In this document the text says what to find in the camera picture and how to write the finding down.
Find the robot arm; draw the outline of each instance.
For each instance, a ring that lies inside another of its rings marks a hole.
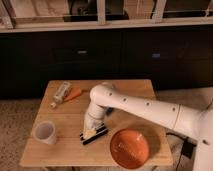
[[[194,171],[213,170],[209,161],[213,155],[213,111],[202,112],[178,104],[127,96],[119,93],[110,83],[95,86],[90,98],[84,121],[85,139],[95,135],[104,121],[107,107],[118,108],[197,140]]]

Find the table top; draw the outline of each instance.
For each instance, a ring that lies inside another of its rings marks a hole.
[[[54,110],[50,107],[52,97],[63,81],[50,81],[33,125],[34,128],[41,121],[53,121],[57,130],[56,144],[46,145],[38,142],[32,137],[31,132],[20,161],[21,166],[117,166],[110,154],[110,140],[118,130],[123,128],[139,130],[147,139],[150,156],[145,163],[146,166],[173,164],[164,128],[118,109],[105,119],[105,125],[109,129],[107,135],[86,146],[81,144],[79,138],[83,130],[84,114],[90,103],[89,92],[93,86],[109,81],[124,94],[155,99],[150,80],[68,81],[74,88],[83,89],[83,94],[59,105]]]

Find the white cup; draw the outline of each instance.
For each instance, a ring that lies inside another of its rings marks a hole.
[[[43,121],[36,125],[33,136],[36,140],[45,144],[53,145],[56,143],[55,124],[52,121]]]

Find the orange carrot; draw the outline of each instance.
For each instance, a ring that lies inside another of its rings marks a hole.
[[[68,94],[67,97],[65,97],[64,102],[67,102],[69,100],[72,100],[78,96],[80,96],[82,94],[82,90],[80,88],[73,88],[70,92],[70,94]]]

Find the bowl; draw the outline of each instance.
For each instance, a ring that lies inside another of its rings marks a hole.
[[[149,146],[142,133],[122,129],[115,133],[110,142],[110,152],[115,162],[125,169],[137,169],[149,157]]]

